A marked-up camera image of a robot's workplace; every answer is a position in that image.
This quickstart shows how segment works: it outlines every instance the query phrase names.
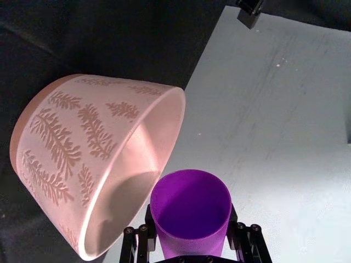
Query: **purple cup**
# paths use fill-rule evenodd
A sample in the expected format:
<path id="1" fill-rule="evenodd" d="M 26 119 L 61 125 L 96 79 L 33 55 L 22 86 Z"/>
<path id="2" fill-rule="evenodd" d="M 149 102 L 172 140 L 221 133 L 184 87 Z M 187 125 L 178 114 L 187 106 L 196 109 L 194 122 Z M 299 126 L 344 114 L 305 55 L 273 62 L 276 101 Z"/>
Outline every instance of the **purple cup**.
<path id="1" fill-rule="evenodd" d="M 168 174 L 153 189 L 150 208 L 165 259 L 221 256 L 231 198 L 216 176 L 201 170 Z"/>

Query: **fern leaf pattern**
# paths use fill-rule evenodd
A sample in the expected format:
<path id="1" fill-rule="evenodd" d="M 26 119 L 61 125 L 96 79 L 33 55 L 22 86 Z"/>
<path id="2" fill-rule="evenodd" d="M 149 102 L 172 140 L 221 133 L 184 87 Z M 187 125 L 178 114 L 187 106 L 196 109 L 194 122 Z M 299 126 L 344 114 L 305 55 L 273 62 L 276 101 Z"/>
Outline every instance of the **fern leaf pattern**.
<path id="1" fill-rule="evenodd" d="M 80 146 L 74 146 L 68 137 L 72 132 L 62 127 L 56 113 L 51 113 L 49 108 L 42 109 L 35 115 L 30 128 L 32 133 L 40 135 L 45 148 L 51 152 L 51 159 L 57 164 L 60 172 L 65 174 L 67 180 L 73 175 L 72 167 L 82 156 Z"/>
<path id="2" fill-rule="evenodd" d="M 85 83 L 87 85 L 109 86 L 112 84 L 123 84 L 124 81 L 116 79 L 98 79 L 98 78 L 82 78 L 75 81 L 76 83 Z"/>
<path id="3" fill-rule="evenodd" d="M 146 86 L 143 86 L 143 87 L 129 87 L 129 89 L 133 90 L 137 94 L 149 94 L 149 95 L 158 95 L 158 96 L 163 94 L 163 92 L 158 90 L 158 89 L 155 89 L 155 88 L 152 88 L 152 87 L 146 87 Z"/>
<path id="4" fill-rule="evenodd" d="M 117 144 L 113 144 L 112 135 L 105 132 L 97 108 L 87 104 L 78 111 L 78 117 L 82 120 L 81 127 L 88 136 L 88 147 L 92 149 L 90 154 L 102 160 L 108 159 Z"/>
<path id="5" fill-rule="evenodd" d="M 25 183 L 28 187 L 28 190 L 30 190 L 30 192 L 34 196 L 34 198 L 37 199 L 37 192 L 36 192 L 32 182 L 30 180 L 28 180 L 28 178 L 26 177 L 26 175 L 23 171 L 20 172 L 20 175 L 23 178 L 23 180 L 25 181 Z"/>
<path id="6" fill-rule="evenodd" d="M 63 199 L 65 203 L 67 203 L 68 200 L 73 201 L 74 198 L 70 195 L 69 189 L 64 184 L 60 174 L 49 175 L 49 173 L 42 170 L 41 164 L 35 159 L 36 157 L 31 155 L 30 150 L 22 153 L 24 167 L 32 175 L 34 182 L 41 188 L 44 195 L 51 199 L 57 206 L 59 206 L 59 201 L 61 199 Z"/>
<path id="7" fill-rule="evenodd" d="M 51 95 L 48 102 L 54 104 L 56 107 L 73 110 L 74 108 L 80 108 L 79 102 L 81 99 L 82 98 L 70 96 L 60 90 Z"/>
<path id="8" fill-rule="evenodd" d="M 113 103 L 106 103 L 106 106 L 112 113 L 112 116 L 124 116 L 127 119 L 135 119 L 138 114 L 139 110 L 135 105 L 130 105 L 126 102 L 121 102 L 119 104 Z"/>
<path id="9" fill-rule="evenodd" d="M 81 194 L 83 194 L 82 205 L 85 207 L 90 201 L 90 196 L 93 192 L 94 181 L 88 167 L 84 164 L 82 170 L 78 173 L 79 183 L 81 184 Z"/>
<path id="10" fill-rule="evenodd" d="M 60 229 L 63 232 L 63 234 L 65 235 L 65 237 L 68 239 L 68 242 L 71 244 L 71 246 L 73 247 L 73 249 L 75 251 L 78 251 L 78 241 L 77 238 L 75 237 L 75 235 L 73 234 L 73 232 L 70 230 L 69 227 L 65 227 L 62 224 L 60 224 Z"/>

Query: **screw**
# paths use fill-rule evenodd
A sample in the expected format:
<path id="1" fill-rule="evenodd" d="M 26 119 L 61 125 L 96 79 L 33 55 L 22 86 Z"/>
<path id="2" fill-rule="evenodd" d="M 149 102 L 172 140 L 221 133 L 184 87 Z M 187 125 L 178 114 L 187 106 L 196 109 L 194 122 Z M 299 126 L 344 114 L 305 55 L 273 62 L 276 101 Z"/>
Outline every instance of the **screw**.
<path id="1" fill-rule="evenodd" d="M 133 230 L 132 230 L 131 227 L 127 227 L 127 228 L 124 230 L 124 232 L 125 232 L 126 234 L 130 234 L 130 233 L 133 232 Z"/>
<path id="2" fill-rule="evenodd" d="M 243 223 L 241 223 L 241 222 L 238 222 L 238 223 L 237 223 L 237 227 L 238 227 L 239 229 L 244 229 L 244 228 L 245 228 L 245 224 L 243 224 Z"/>
<path id="3" fill-rule="evenodd" d="M 261 230 L 261 227 L 259 225 L 256 225 L 256 224 L 253 224 L 251 225 L 251 228 L 255 231 L 260 231 Z"/>

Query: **pink ceramic pot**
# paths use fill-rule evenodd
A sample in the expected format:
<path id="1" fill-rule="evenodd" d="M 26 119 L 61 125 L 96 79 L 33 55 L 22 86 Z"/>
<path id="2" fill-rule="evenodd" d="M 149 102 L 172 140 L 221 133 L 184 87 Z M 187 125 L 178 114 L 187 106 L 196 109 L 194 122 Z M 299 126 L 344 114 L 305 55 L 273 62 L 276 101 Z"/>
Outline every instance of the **pink ceramic pot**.
<path id="1" fill-rule="evenodd" d="M 82 259 L 109 249 L 142 207 L 184 109 L 180 88 L 94 75 L 61 78 L 27 105 L 12 166 Z"/>

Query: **white surface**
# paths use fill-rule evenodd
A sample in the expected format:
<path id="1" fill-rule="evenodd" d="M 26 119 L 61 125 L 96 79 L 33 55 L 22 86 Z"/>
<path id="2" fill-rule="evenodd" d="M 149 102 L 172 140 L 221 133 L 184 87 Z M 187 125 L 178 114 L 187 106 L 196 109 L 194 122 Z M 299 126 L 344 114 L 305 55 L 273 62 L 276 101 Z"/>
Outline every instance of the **white surface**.
<path id="1" fill-rule="evenodd" d="M 186 88 L 163 174 L 216 174 L 239 220 L 262 226 L 273 262 L 351 262 L 351 34 L 268 15 L 249 31 L 237 14 L 225 8 Z M 150 262 L 162 259 L 157 244 Z"/>

